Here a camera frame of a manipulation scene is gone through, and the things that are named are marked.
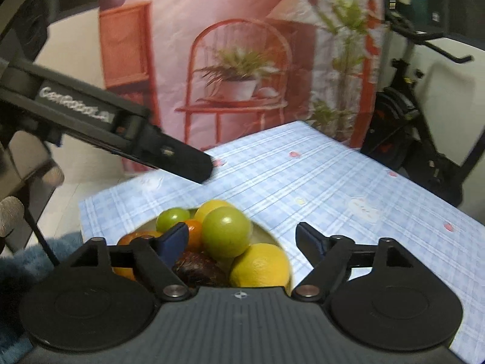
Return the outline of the gloved left hand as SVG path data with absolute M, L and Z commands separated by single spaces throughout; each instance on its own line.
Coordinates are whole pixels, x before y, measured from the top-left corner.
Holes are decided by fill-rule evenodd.
M 1 237 L 22 223 L 30 206 L 30 188 L 36 181 L 48 189 L 64 183 L 64 173 L 49 148 L 26 132 L 17 132 L 1 148 Z

